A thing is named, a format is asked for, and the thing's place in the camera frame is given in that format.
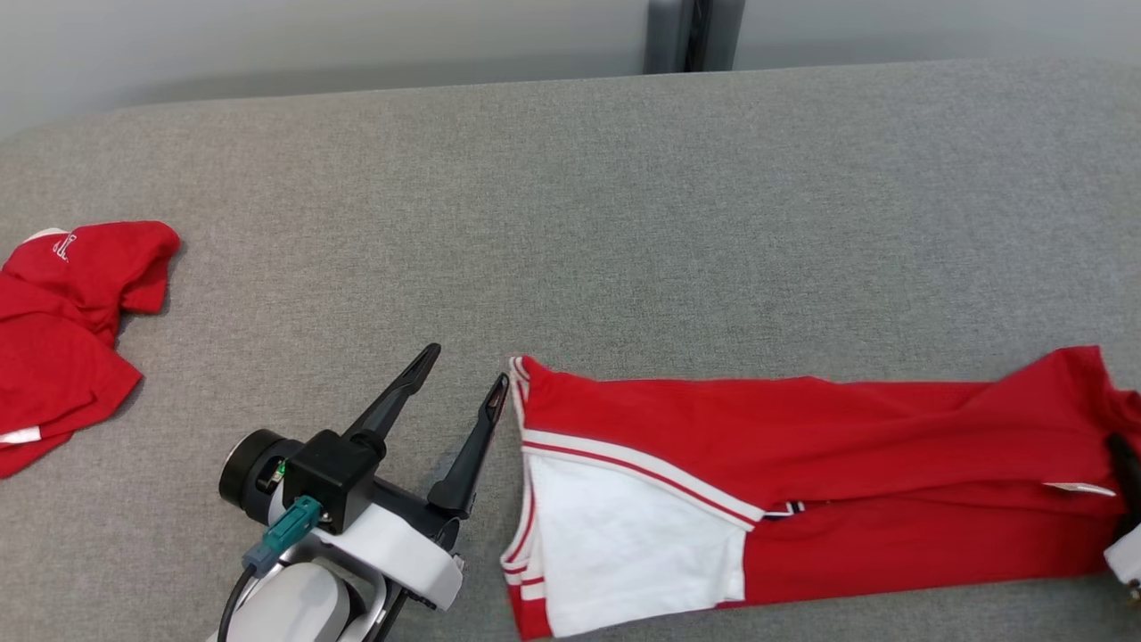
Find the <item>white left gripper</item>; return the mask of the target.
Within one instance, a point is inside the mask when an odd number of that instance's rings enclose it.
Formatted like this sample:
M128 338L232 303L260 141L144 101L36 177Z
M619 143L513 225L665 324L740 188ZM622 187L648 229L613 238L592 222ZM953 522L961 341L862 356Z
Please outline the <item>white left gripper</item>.
M405 403L423 387L440 352L440 344L424 346L343 438L386 442ZM462 564L454 556L454 545L462 520L472 515L482 465L509 399L510 379L501 373L478 407L476 423L456 458L445 478L432 483L427 499L395 483L375 481L371 506L345 533L314 529L311 536L323 552L363 580L394 582L424 606L450 609L462 586Z

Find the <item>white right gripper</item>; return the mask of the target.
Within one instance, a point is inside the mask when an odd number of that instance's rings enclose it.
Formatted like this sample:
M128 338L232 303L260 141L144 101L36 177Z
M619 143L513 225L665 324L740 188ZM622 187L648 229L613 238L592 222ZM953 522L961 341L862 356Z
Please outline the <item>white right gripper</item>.
M1107 439L1107 448L1112 463L1112 476L1118 483L1118 496L1124 501L1126 513L1120 517L1120 527L1133 527L1104 548L1104 561L1124 586L1140 585L1140 460L1124 434L1112 433Z

